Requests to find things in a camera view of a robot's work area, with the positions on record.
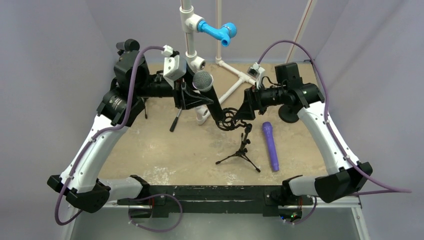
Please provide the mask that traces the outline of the black speckled condenser microphone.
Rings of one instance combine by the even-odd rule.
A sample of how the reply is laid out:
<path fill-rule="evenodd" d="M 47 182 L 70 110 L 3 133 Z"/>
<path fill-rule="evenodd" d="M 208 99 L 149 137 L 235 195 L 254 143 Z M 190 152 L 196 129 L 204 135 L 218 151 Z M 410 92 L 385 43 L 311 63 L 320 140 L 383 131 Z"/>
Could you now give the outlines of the black speckled condenser microphone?
<path fill-rule="evenodd" d="M 214 78 L 212 74 L 205 70 L 196 72 L 192 78 L 193 87 L 206 98 L 212 100 L 212 103 L 207 104 L 210 115 L 216 122 L 224 119 L 224 112 L 217 97 L 217 93 L 213 86 Z"/>

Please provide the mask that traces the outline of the purple microphone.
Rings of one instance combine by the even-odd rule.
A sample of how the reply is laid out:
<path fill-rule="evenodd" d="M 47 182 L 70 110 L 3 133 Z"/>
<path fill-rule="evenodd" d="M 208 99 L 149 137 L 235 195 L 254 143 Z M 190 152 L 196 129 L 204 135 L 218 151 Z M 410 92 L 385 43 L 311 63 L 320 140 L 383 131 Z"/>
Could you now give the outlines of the purple microphone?
<path fill-rule="evenodd" d="M 267 146 L 270 166 L 273 172 L 278 172 L 280 170 L 279 159 L 273 135 L 273 126 L 269 121 L 262 124 L 262 132 Z"/>

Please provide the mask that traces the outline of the black round-base microphone stand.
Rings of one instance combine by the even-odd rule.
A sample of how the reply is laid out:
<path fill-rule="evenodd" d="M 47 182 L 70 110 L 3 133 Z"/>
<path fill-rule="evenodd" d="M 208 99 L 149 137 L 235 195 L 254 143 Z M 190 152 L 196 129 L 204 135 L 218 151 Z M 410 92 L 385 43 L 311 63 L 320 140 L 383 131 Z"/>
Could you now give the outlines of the black round-base microphone stand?
<path fill-rule="evenodd" d="M 278 116 L 282 121 L 289 124 L 296 123 L 299 120 L 297 113 L 295 113 L 293 109 L 287 105 L 282 105 L 278 109 Z"/>

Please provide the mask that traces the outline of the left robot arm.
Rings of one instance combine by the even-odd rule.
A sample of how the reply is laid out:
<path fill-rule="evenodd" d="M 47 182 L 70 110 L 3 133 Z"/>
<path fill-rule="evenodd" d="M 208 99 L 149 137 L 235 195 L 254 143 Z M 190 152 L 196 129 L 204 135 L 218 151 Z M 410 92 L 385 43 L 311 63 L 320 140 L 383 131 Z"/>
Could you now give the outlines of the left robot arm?
<path fill-rule="evenodd" d="M 95 213 L 109 201 L 149 199 L 149 184 L 137 175 L 100 179 L 99 173 L 118 140 L 133 125 L 150 98 L 173 98 L 176 108 L 190 110 L 210 103 L 193 88 L 194 74 L 205 67 L 198 56 L 183 57 L 169 46 L 160 48 L 163 70 L 151 74 L 142 50 L 120 49 L 114 78 L 103 96 L 91 130 L 77 155 L 47 185 L 81 212 Z"/>

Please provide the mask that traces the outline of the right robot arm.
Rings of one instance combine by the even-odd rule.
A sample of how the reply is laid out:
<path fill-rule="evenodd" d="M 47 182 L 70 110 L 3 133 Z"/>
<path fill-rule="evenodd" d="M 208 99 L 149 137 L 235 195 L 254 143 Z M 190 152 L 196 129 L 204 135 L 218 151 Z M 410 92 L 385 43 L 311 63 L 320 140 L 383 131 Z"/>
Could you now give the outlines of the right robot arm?
<path fill-rule="evenodd" d="M 256 83 L 244 91 L 242 105 L 231 121 L 252 121 L 255 113 L 264 114 L 268 107 L 281 105 L 289 122 L 301 120 L 307 127 L 327 171 L 325 176 L 286 179 L 272 197 L 292 204 L 300 196 L 309 195 L 331 203 L 360 191 L 373 168 L 349 149 L 325 110 L 323 93 L 317 85 L 303 83 L 298 65 L 292 62 L 276 66 L 277 85 L 269 88 L 263 86 L 265 69 L 258 63 L 250 66 L 247 73 Z"/>

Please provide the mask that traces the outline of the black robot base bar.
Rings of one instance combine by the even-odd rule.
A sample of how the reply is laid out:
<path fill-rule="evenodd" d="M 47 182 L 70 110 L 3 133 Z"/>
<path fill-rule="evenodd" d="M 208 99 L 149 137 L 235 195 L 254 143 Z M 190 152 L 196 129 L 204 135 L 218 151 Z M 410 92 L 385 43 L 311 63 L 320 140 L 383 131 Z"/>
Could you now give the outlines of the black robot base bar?
<path fill-rule="evenodd" d="M 170 214 L 260 214 L 264 217 L 300 219 L 302 208 L 311 207 L 311 197 L 289 196 L 278 185 L 149 185 L 137 199 L 120 199 L 130 216 L 140 218 L 146 210 L 153 218 Z"/>

